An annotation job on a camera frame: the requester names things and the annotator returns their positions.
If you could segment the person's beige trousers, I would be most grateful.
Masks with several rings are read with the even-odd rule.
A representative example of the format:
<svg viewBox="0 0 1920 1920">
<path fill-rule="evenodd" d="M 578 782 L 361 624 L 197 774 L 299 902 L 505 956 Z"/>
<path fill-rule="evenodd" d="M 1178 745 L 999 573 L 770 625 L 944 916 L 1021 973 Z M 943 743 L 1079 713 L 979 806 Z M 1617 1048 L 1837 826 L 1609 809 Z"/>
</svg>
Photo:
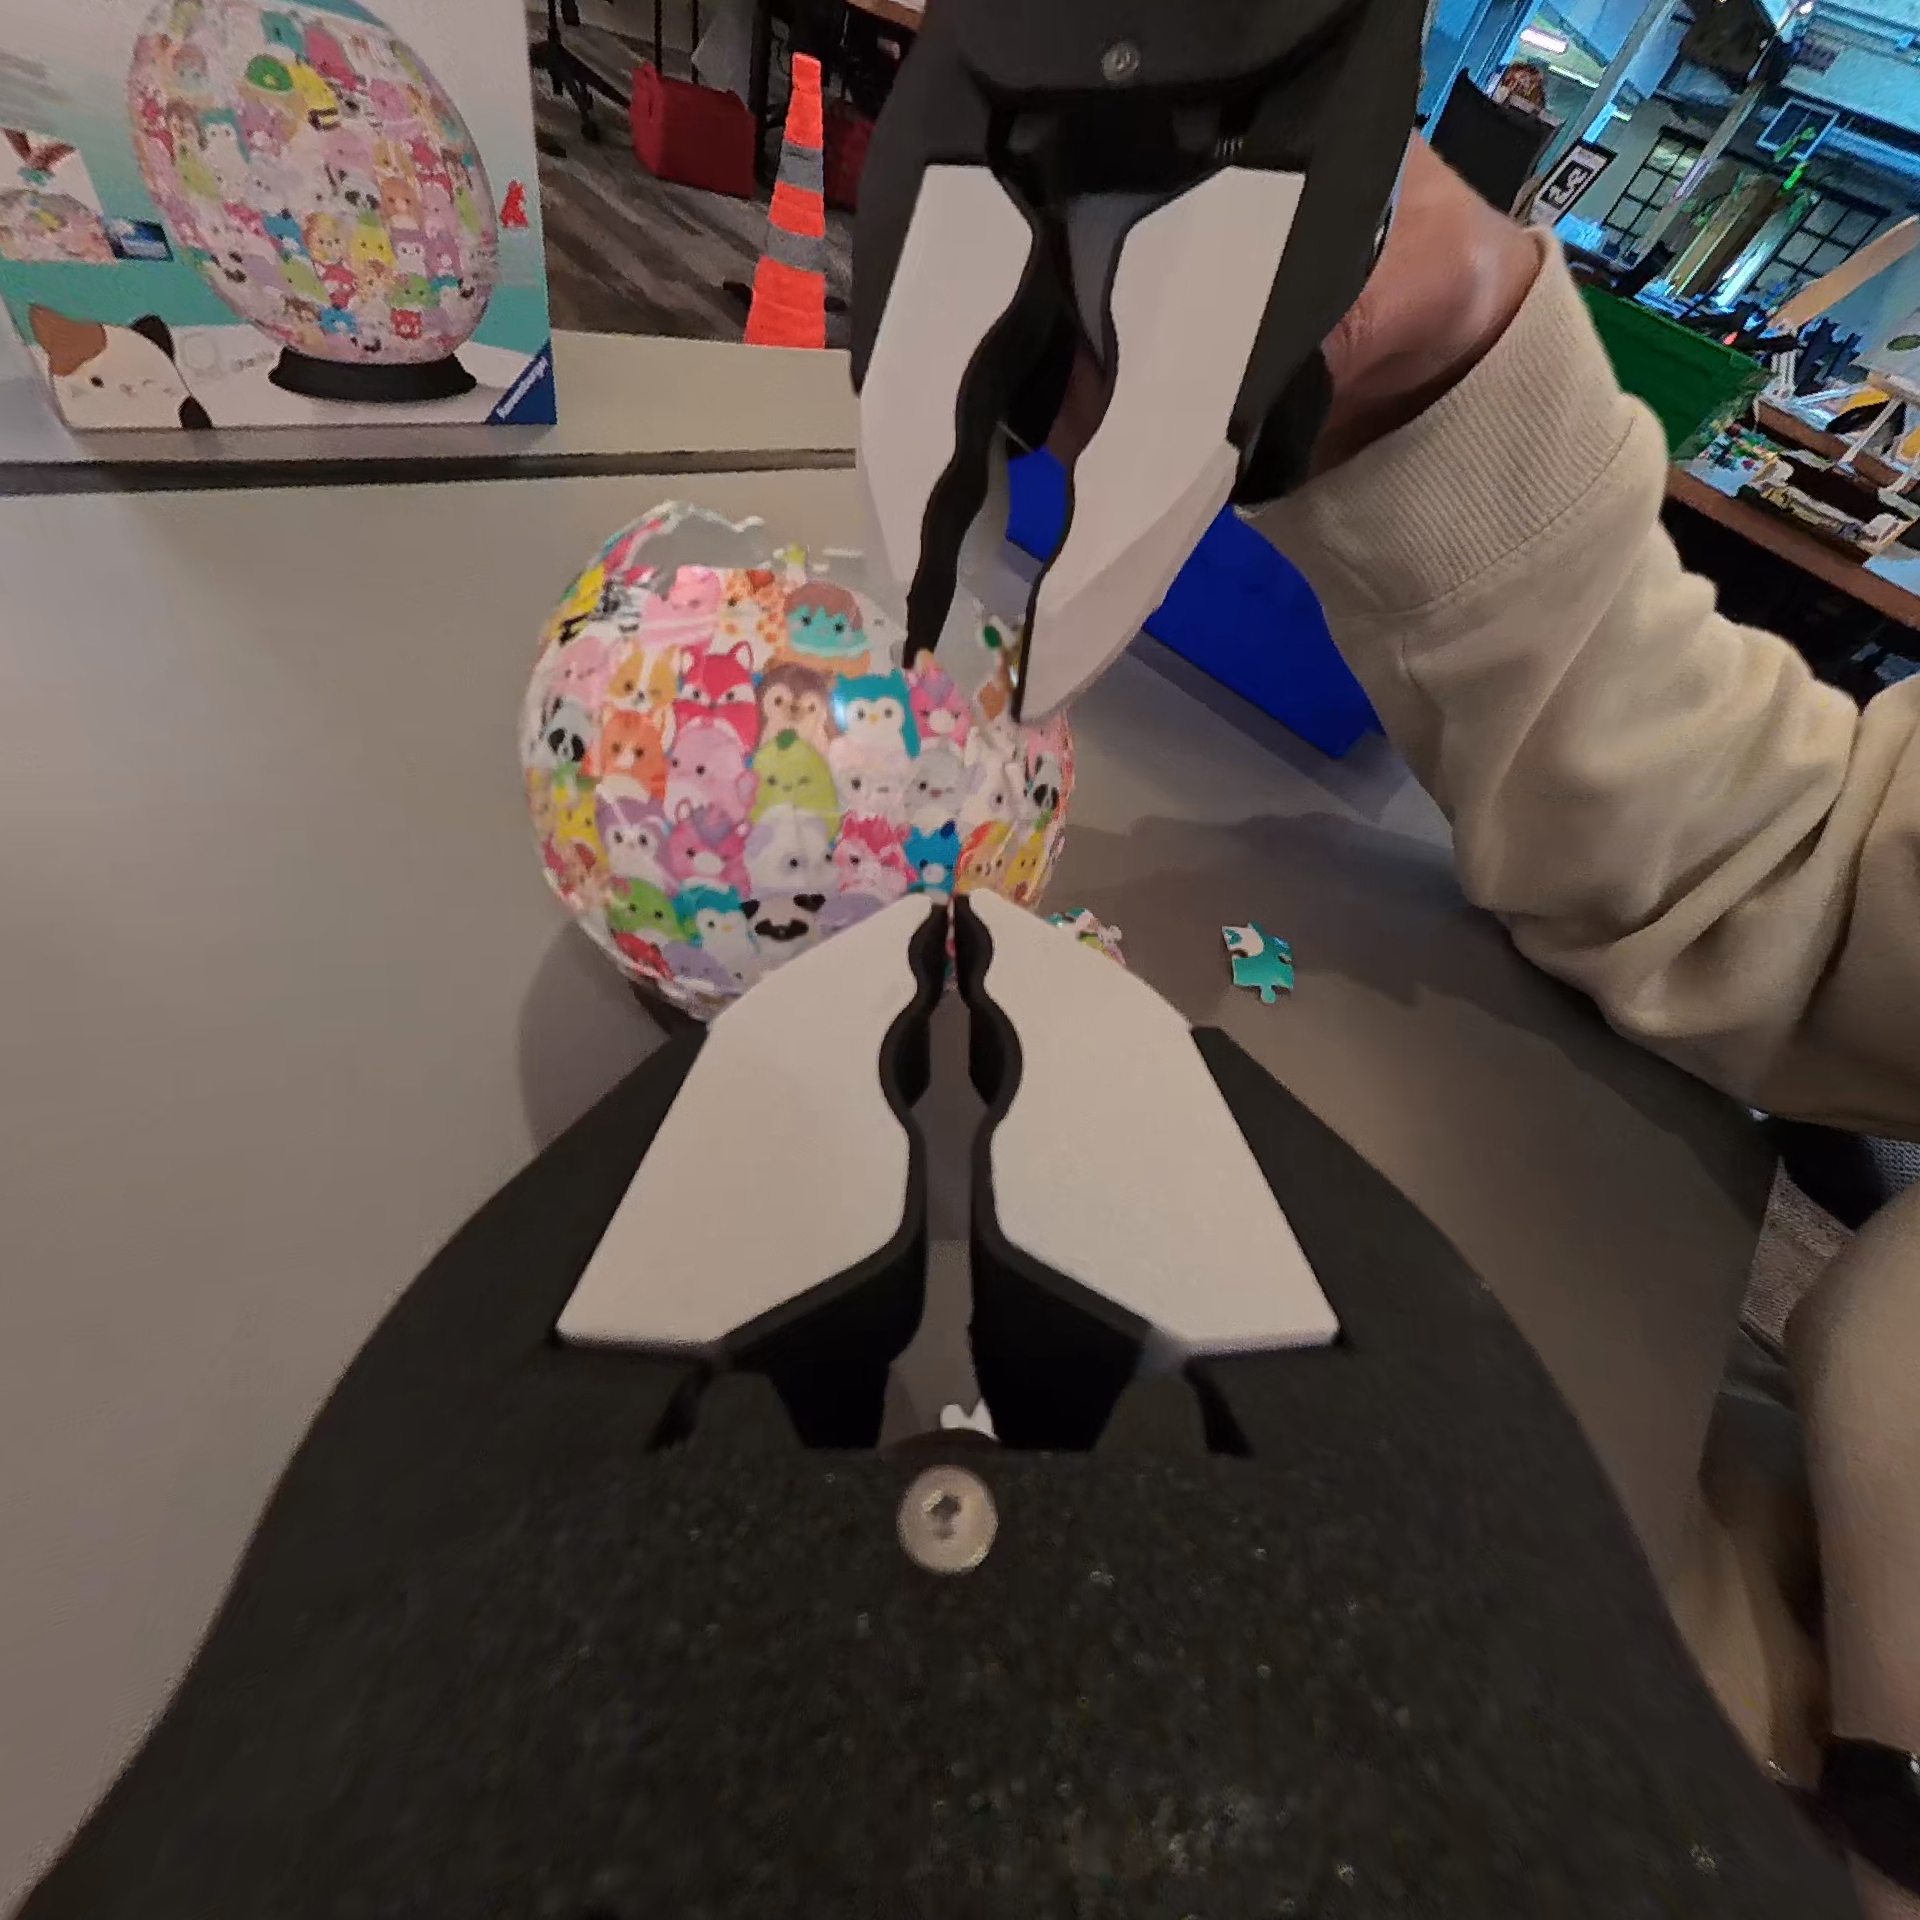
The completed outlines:
<svg viewBox="0 0 1920 1920">
<path fill-rule="evenodd" d="M 1815 1727 L 1915 1756 L 1919 1200 L 1874 1214 L 1793 1313 L 1819 1622 L 1795 1644 L 1795 1761 Z"/>
</svg>

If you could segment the person's right forearm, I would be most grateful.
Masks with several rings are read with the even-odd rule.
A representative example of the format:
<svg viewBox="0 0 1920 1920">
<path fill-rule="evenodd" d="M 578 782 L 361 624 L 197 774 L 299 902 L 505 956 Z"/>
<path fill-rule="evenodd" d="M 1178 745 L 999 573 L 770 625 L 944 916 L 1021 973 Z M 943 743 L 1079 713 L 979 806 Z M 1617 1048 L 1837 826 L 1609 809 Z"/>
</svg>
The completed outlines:
<svg viewBox="0 0 1920 1920">
<path fill-rule="evenodd" d="M 1915 686 L 1853 703 L 1719 612 L 1553 244 L 1500 343 L 1267 509 L 1464 893 L 1741 1103 L 1919 1127 Z"/>
</svg>

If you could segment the colourful puzzle ball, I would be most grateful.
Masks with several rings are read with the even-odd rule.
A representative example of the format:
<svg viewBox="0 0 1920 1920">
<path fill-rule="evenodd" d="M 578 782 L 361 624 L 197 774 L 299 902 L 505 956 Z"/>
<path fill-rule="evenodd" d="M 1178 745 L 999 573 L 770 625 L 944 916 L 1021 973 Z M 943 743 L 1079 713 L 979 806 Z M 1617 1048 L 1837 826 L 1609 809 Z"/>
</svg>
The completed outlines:
<svg viewBox="0 0 1920 1920">
<path fill-rule="evenodd" d="M 1072 720 L 1016 720 L 1012 625 L 911 657 L 864 558 L 665 501 L 546 618 L 519 708 L 546 882 L 643 1001 L 708 1022 L 905 896 L 1040 902 Z"/>
</svg>

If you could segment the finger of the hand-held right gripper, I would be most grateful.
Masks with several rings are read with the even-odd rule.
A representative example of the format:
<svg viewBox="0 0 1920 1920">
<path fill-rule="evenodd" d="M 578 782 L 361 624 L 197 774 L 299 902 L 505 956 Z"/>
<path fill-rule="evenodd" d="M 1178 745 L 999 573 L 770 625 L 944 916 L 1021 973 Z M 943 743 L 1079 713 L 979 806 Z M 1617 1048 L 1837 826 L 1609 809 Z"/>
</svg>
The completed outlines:
<svg viewBox="0 0 1920 1920">
<path fill-rule="evenodd" d="M 1072 294 L 1106 397 L 1032 598 L 1021 720 L 1069 705 L 1114 664 L 1227 505 L 1235 405 L 1303 191 L 1298 173 L 1227 165 L 1168 198 L 1067 202 Z"/>
<path fill-rule="evenodd" d="M 1004 418 L 1035 266 L 1035 226 L 989 166 L 927 169 L 855 388 L 869 573 L 907 664 L 965 598 L 1005 591 Z"/>
</svg>

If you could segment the blue plastic bin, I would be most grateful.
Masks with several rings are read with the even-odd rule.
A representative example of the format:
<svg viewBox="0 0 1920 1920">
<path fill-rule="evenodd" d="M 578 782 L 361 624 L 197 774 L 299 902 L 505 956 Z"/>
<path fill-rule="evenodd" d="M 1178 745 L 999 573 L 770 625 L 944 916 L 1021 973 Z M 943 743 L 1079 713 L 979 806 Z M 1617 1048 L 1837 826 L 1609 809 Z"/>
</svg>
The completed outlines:
<svg viewBox="0 0 1920 1920">
<path fill-rule="evenodd" d="M 1380 734 L 1305 575 L 1232 509 L 1204 530 L 1138 638 L 1330 759 Z"/>
</svg>

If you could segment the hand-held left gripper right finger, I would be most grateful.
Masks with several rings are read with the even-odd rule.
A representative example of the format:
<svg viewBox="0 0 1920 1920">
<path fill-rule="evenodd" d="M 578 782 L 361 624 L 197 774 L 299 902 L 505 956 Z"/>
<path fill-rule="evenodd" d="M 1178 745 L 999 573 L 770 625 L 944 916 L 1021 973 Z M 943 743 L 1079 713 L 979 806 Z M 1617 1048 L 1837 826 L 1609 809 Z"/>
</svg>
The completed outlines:
<svg viewBox="0 0 1920 1920">
<path fill-rule="evenodd" d="M 954 965 L 983 1103 L 969 1345 L 1009 1449 L 1090 1450 L 1143 1376 L 1338 1343 L 1176 1002 L 994 893 L 954 900 Z"/>
</svg>

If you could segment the person's right hand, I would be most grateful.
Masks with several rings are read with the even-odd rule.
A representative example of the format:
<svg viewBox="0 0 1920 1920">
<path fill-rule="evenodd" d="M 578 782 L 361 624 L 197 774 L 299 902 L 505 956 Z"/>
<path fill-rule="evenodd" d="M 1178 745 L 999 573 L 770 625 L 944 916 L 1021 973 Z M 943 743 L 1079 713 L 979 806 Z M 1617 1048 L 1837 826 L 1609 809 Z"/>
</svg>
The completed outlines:
<svg viewBox="0 0 1920 1920">
<path fill-rule="evenodd" d="M 1324 343 L 1330 405 L 1313 474 L 1360 457 L 1448 397 L 1498 346 L 1544 265 L 1546 238 L 1412 134 L 1383 250 Z"/>
</svg>

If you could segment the orange traffic cone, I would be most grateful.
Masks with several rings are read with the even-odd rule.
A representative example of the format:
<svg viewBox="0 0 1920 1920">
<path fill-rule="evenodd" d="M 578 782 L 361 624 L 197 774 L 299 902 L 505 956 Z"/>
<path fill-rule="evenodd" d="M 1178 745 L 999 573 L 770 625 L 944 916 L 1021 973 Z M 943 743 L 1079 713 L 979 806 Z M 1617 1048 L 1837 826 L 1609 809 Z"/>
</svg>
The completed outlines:
<svg viewBox="0 0 1920 1920">
<path fill-rule="evenodd" d="M 744 333 L 754 346 L 828 346 L 824 78 L 816 54 L 792 56 L 781 152 Z"/>
</svg>

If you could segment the puzzle box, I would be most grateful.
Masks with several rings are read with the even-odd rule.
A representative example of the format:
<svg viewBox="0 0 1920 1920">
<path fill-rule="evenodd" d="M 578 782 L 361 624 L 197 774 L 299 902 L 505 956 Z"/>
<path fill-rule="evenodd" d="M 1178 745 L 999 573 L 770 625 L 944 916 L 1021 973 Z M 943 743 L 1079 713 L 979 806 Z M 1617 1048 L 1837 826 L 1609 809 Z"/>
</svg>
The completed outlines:
<svg viewBox="0 0 1920 1920">
<path fill-rule="evenodd" d="M 68 439 L 557 421 L 521 5 L 4 2 L 4 393 Z"/>
</svg>

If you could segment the red storage box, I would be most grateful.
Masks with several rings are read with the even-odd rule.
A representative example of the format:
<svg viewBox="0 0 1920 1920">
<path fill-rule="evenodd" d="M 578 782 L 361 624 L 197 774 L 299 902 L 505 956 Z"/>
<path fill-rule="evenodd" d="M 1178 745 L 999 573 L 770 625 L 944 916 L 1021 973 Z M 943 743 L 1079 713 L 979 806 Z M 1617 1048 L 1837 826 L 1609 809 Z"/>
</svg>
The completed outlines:
<svg viewBox="0 0 1920 1920">
<path fill-rule="evenodd" d="M 657 61 L 632 74 L 632 144 L 640 166 L 671 185 L 728 198 L 756 190 L 760 124 L 735 90 L 674 80 Z"/>
</svg>

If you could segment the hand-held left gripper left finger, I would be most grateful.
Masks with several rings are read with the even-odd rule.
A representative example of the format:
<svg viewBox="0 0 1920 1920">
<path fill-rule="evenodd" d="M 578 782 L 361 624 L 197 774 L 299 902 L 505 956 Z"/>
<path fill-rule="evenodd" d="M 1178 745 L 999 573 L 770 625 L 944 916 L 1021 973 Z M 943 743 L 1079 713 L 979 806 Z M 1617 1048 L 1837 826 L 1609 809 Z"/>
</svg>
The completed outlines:
<svg viewBox="0 0 1920 1920">
<path fill-rule="evenodd" d="M 929 1288 L 929 1028 L 951 909 L 885 905 L 714 1020 L 555 1345 L 765 1383 L 797 1439 L 875 1450 Z"/>
</svg>

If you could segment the green plastic bins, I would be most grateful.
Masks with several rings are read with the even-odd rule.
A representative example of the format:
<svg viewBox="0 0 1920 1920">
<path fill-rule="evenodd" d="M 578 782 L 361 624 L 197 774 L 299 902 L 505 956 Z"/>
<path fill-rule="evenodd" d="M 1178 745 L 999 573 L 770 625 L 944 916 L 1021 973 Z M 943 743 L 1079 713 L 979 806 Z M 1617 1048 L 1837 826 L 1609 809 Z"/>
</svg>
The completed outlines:
<svg viewBox="0 0 1920 1920">
<path fill-rule="evenodd" d="M 1699 457 L 1769 383 L 1767 366 L 1754 354 L 1635 298 L 1589 284 L 1579 296 L 1618 385 L 1656 414 L 1671 463 Z"/>
</svg>

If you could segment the wooden table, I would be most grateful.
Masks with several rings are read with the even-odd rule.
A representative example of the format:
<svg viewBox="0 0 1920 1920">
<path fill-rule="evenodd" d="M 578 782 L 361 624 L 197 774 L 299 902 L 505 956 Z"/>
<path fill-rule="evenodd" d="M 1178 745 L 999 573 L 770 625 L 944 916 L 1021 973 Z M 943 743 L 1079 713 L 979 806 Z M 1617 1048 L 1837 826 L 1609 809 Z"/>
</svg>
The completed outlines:
<svg viewBox="0 0 1920 1920">
<path fill-rule="evenodd" d="M 1665 520 L 1675 542 L 1740 552 L 1741 584 L 1795 578 L 1919 631 L 1915 468 L 1856 453 L 1791 405 L 1754 400 L 1716 444 L 1673 463 Z"/>
</svg>

